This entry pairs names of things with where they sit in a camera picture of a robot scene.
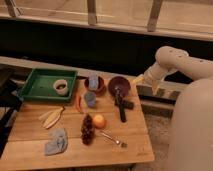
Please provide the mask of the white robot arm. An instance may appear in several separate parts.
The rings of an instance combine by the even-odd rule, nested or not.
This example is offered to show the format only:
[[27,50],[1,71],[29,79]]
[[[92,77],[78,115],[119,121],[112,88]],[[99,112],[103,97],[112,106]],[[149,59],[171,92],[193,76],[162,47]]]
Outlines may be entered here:
[[175,103],[167,171],[213,171],[213,61],[171,46],[160,47],[155,59],[134,83],[144,81],[156,94],[159,83],[175,71],[193,80]]

